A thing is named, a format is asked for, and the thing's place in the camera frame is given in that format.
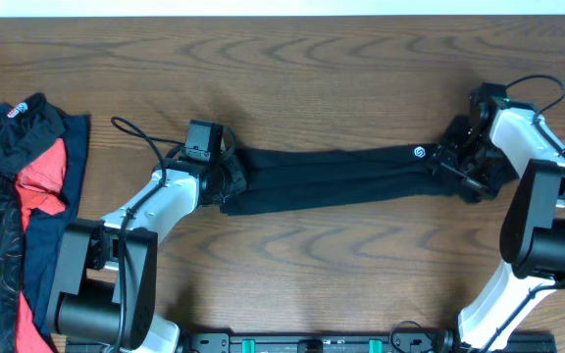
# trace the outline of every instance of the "logo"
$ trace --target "logo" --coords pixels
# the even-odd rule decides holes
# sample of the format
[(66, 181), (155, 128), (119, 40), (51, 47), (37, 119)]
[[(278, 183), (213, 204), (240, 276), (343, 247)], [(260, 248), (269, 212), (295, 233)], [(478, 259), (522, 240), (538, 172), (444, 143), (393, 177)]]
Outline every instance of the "logo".
[(418, 146), (413, 150), (413, 154), (418, 158), (422, 158), (427, 155), (427, 151), (425, 151), (424, 147)]
[(11, 110), (10, 113), (8, 113), (8, 118), (14, 118), (19, 113), (25, 113), (25, 112), (27, 112), (27, 103), (21, 102), (19, 103), (19, 105), (15, 107), (15, 109)]

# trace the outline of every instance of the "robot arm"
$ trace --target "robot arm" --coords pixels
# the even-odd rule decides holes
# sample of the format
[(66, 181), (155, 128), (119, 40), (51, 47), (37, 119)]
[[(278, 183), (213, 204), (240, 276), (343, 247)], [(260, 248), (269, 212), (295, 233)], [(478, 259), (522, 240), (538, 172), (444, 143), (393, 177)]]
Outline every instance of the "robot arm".
[[(484, 83), (471, 96), (472, 135), (459, 157), (498, 149), (521, 179), (501, 230), (503, 260), (458, 316), (461, 342), (474, 349), (503, 349), (531, 310), (565, 285), (565, 220), (555, 219), (555, 208), (565, 208), (565, 147), (537, 111), (510, 100), (504, 85)], [(489, 162), (471, 158), (468, 166), (450, 167), (464, 173), (464, 183), (472, 176), (474, 184), (485, 184), (472, 173), (473, 160)]]
[[(246, 188), (233, 145), (223, 151), (224, 131), (223, 126), (192, 121), (186, 142), (179, 146), (180, 156), (167, 156), (165, 170), (156, 166), (149, 183), (123, 207), (101, 221), (78, 219), (67, 228), (47, 309), (54, 332), (112, 344), (122, 326), (124, 348), (174, 352), (179, 328), (153, 314), (157, 246), (198, 206), (222, 204)], [(159, 188), (163, 173), (165, 183)], [(131, 219), (124, 223), (128, 213)], [(123, 269), (121, 233), (126, 249)], [(117, 270), (120, 277), (116, 284), (93, 280), (86, 277), (86, 269)], [(122, 278), (127, 294), (123, 318)]]

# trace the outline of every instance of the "black cable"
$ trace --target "black cable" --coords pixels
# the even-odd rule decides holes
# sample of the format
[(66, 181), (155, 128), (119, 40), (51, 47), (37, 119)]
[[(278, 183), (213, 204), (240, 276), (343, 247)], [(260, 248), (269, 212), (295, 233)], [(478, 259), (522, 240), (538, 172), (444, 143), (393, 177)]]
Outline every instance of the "black cable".
[[(116, 122), (124, 123), (125, 125), (132, 128), (134, 131), (136, 131), (137, 134), (118, 126)], [(158, 183), (156, 184), (156, 186), (154, 186), (154, 188), (149, 190), (145, 195), (143, 195), (143, 197), (138, 199), (138, 201), (136, 201), (136, 203), (134, 203), (134, 205), (132, 205), (130, 208), (128, 208), (126, 210), (126, 215), (124, 216), (124, 220), (122, 221), (122, 225), (119, 228), (118, 261), (119, 261), (119, 290), (120, 290), (120, 294), (121, 294), (121, 302), (120, 302), (120, 305), (119, 305), (119, 330), (118, 330), (117, 339), (116, 339), (115, 345), (114, 345), (115, 352), (119, 353), (121, 351), (121, 347), (122, 347), (122, 344), (123, 344), (123, 341), (124, 341), (124, 330), (126, 328), (126, 312), (127, 312), (127, 309), (128, 309), (127, 308), (127, 297), (128, 297), (127, 293), (128, 293), (128, 291), (127, 291), (127, 287), (126, 287), (126, 259), (127, 259), (127, 257), (126, 257), (126, 252), (127, 252), (127, 249), (126, 249), (126, 228), (128, 227), (129, 221), (131, 221), (134, 218), (134, 214), (136, 213), (138, 208), (141, 207), (141, 205), (144, 204), (145, 201), (147, 201), (156, 191), (158, 191), (161, 187), (163, 187), (165, 185), (165, 181), (167, 180), (167, 167), (165, 166), (161, 152), (158, 150), (158, 148), (154, 144), (154, 141), (152, 140), (152, 138), (149, 137), (147, 134), (145, 134), (145, 132), (143, 132), (140, 128), (136, 127), (136, 125), (127, 121), (126, 119), (119, 118), (119, 117), (113, 117), (111, 119), (111, 124), (113, 126), (115, 126), (117, 129), (119, 129), (119, 130), (121, 130), (121, 131), (123, 131), (127, 134), (143, 138), (145, 141), (147, 141), (149, 146), (152, 148), (152, 150), (156, 154), (156, 157), (158, 157), (158, 161), (160, 163), (161, 171), (162, 171), (161, 178), (160, 178), (160, 180), (158, 180)]]
[[(564, 97), (565, 97), (565, 84), (561, 79), (559, 79), (555, 76), (530, 75), (530, 76), (524, 76), (522, 78), (519, 78), (519, 79), (507, 84), (507, 88), (513, 86), (516, 83), (520, 83), (524, 80), (531, 79), (531, 78), (546, 78), (546, 79), (552, 80), (552, 81), (556, 82), (562, 90), (562, 94), (559, 98), (557, 98), (552, 103), (545, 106), (544, 108), (538, 110), (534, 114), (533, 124), (536, 126), (536, 129), (538, 130), (539, 134), (541, 134), (542, 137), (544, 137), (548, 141), (548, 143), (550, 143), (550, 145), (555, 149), (555, 151), (561, 157), (563, 157), (565, 159), (565, 147), (560, 145), (559, 143), (557, 143), (557, 141), (548, 133), (548, 131), (546, 131), (544, 129), (544, 127), (541, 125), (541, 118), (539, 117), (545, 110), (554, 107), (557, 103), (561, 102), (564, 99)], [(505, 320), (505, 322), (500, 326), (500, 328), (496, 329), (496, 332), (494, 333), (494, 335), (489, 339), (488, 343), (486, 343), (486, 345), (479, 352), (480, 353), (487, 353), (489, 351), (491, 346), (498, 339), (498, 337), (502, 334), (502, 332), (504, 330), (506, 330), (507, 327), (509, 327), (509, 325), (511, 325), (511, 323), (518, 317), (518, 315), (520, 315), (520, 312), (523, 311), (525, 309), (525, 307), (527, 306), (527, 304), (529, 304), (529, 302), (532, 301), (536, 297), (536, 294), (538, 294), (539, 292), (544, 291), (544, 290), (553, 290), (553, 289), (555, 289), (555, 290), (565, 290), (565, 284), (556, 283), (554, 285), (544, 285), (544, 286), (540, 286), (540, 287), (537, 287), (537, 288), (530, 290), (527, 297), (520, 303), (520, 305), (513, 311), (513, 313), (511, 313), (509, 318), (507, 318), (507, 320)]]
[(170, 149), (167, 154), (165, 155), (165, 158), (174, 158), (178, 152), (180, 152), (180, 150), (182, 149), (183, 145), (176, 145), (174, 147), (172, 147), (172, 149)]
[[(420, 326), (420, 324), (418, 324), (418, 323), (416, 323), (416, 322), (414, 322), (414, 321), (405, 320), (405, 321), (401, 321), (400, 323), (398, 323), (398, 325), (396, 325), (395, 328), (393, 328), (393, 329), (391, 330), (391, 332), (389, 333), (389, 344), (391, 345), (391, 347), (393, 347), (393, 349), (395, 349), (396, 351), (398, 351), (398, 353), (405, 353), (405, 352), (404, 352), (402, 349), (400, 349), (397, 345), (393, 344), (393, 334), (396, 332), (396, 330), (397, 330), (398, 328), (400, 328), (400, 326), (405, 325), (405, 324), (409, 324), (409, 325), (416, 326), (416, 327), (418, 327), (418, 328), (422, 328), (422, 327)], [(428, 333), (425, 333), (425, 336), (426, 336), (428, 339), (430, 339), (433, 344), (432, 344), (431, 349), (426, 350), (426, 351), (423, 351), (422, 353), (430, 353), (430, 352), (433, 352), (433, 351), (435, 350), (435, 340), (434, 340), (432, 337), (430, 337)]]
[[(124, 124), (126, 124), (127, 126), (129, 126), (130, 128), (132, 128), (134, 131), (132, 130), (128, 130), (126, 128), (123, 128), (122, 126), (120, 126), (119, 124), (117, 124), (117, 121), (122, 122)], [(113, 119), (110, 120), (110, 123), (119, 131), (121, 132), (125, 132), (130, 136), (134, 136), (134, 137), (138, 137), (138, 138), (143, 138), (145, 140), (149, 139), (152, 141), (156, 141), (156, 142), (164, 142), (164, 143), (175, 143), (177, 145), (183, 146), (184, 142), (180, 142), (180, 141), (176, 141), (176, 140), (172, 140), (172, 139), (168, 139), (168, 138), (160, 138), (160, 137), (154, 137), (154, 136), (148, 136), (145, 133), (143, 133), (143, 131), (141, 131), (140, 129), (135, 128), (129, 124), (126, 123), (125, 120), (120, 120), (119, 117), (114, 117)]]

